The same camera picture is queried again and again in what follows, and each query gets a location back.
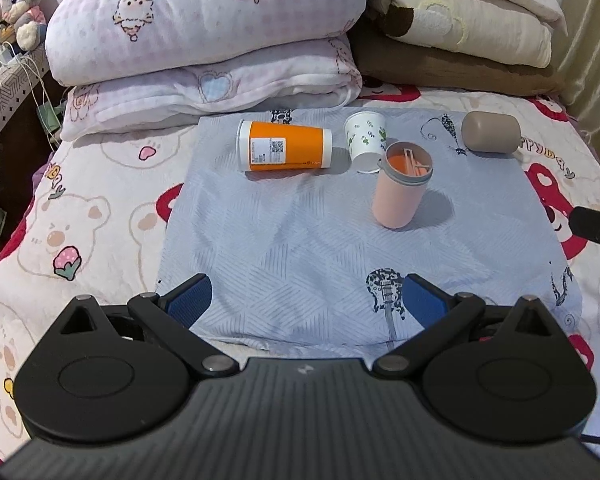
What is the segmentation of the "pink cup grey rim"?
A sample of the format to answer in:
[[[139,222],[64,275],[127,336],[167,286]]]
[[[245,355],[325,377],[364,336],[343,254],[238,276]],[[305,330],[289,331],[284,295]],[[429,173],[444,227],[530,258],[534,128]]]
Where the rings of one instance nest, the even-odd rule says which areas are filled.
[[[414,218],[434,172],[434,163],[421,146],[396,141],[379,159],[378,168],[372,213],[385,228],[402,229]]]

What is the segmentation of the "beige brown cup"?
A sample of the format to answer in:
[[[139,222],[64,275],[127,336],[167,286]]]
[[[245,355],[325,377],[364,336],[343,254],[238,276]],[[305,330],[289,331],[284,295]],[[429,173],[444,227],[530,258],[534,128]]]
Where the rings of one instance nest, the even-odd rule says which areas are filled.
[[[509,155],[521,142],[521,128],[512,115],[474,110],[463,119],[462,138],[473,152]]]

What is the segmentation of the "white leaf-print paper cup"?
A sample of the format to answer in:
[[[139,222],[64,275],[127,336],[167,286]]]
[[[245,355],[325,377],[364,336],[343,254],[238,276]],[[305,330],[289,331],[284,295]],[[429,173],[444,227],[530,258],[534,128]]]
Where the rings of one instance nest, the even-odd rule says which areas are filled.
[[[386,118],[377,112],[357,112],[344,123],[351,168],[359,174],[376,174],[387,146]]]

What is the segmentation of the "orange and white cup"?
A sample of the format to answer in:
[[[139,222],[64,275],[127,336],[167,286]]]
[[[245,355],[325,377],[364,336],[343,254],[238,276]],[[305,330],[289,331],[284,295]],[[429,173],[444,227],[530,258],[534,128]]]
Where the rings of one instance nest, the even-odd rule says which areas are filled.
[[[243,172],[326,169],[332,164],[332,132],[324,128],[242,120],[237,130]]]

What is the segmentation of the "bear print bed sheet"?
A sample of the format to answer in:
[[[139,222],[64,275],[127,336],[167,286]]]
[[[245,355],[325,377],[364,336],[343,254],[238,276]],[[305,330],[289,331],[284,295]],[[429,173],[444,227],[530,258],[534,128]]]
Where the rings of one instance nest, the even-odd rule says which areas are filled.
[[[348,117],[420,108],[458,113],[462,122],[474,110],[518,120],[521,142],[509,155],[468,150],[462,122],[451,136],[472,154],[516,159],[539,196],[582,294],[578,327],[565,333],[595,379],[597,401],[585,430],[600,437],[600,245],[574,235],[568,222],[574,207],[600,211],[600,165],[566,112],[543,97],[388,88],[367,90],[347,107],[312,110],[340,108]],[[301,125],[294,120],[298,111],[230,115]],[[197,126],[89,134],[61,144],[40,175],[27,215],[0,253],[0,460],[29,437],[12,397],[18,370],[68,302],[87,294],[101,304],[124,304],[141,292],[159,292],[166,224],[188,173]],[[285,356],[201,337],[240,360],[340,358]]]

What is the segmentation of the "light blue patterned cloth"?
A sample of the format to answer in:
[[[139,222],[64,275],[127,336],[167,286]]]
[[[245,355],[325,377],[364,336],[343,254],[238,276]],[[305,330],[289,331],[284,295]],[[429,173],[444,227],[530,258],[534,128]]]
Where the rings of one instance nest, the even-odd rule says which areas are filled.
[[[432,158],[413,220],[389,230],[372,214],[376,177],[351,166],[347,117],[343,108],[294,114],[298,124],[334,132],[334,162],[316,171],[242,171],[237,115],[195,128],[157,288],[208,275],[212,301],[197,334],[285,356],[370,360],[422,327],[401,297],[410,273],[502,306],[537,296],[563,330],[577,329],[580,288],[516,159],[465,150],[451,136],[461,114],[388,108],[389,139]]]

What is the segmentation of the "cream embroidered folded blanket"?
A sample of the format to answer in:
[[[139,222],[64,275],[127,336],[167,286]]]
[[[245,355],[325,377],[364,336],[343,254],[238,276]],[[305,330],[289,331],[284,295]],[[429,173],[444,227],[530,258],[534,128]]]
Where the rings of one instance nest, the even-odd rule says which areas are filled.
[[[567,23],[557,0],[367,0],[382,32],[404,44],[545,68]]]

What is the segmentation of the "patterned cloth side table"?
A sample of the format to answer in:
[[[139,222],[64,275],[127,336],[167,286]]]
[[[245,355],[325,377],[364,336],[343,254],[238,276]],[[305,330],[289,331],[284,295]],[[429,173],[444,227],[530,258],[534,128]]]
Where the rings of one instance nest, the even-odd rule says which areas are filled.
[[[42,87],[42,78],[47,73],[43,46],[0,71],[0,132],[31,92]]]

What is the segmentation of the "folded pink white blanket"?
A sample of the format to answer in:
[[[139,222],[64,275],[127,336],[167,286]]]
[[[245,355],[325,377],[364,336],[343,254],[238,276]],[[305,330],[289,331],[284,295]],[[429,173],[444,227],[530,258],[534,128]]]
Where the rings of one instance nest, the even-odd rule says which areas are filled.
[[[242,110],[340,106],[361,90],[345,36],[300,41],[221,63],[80,84],[69,92],[60,138],[193,125]]]

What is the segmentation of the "pink floral pillow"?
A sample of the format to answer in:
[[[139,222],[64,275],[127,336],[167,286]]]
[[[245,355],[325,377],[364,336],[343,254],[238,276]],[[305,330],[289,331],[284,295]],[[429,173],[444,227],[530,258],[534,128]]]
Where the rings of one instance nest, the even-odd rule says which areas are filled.
[[[66,87],[338,37],[366,0],[62,0],[45,51]]]

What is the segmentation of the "grey bunny plush toy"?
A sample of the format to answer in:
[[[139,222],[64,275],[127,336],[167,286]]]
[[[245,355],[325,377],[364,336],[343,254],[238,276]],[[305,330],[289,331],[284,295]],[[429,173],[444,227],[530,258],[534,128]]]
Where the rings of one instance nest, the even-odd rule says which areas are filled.
[[[2,0],[2,21],[12,26],[18,47],[35,50],[45,39],[47,22],[42,0]]]

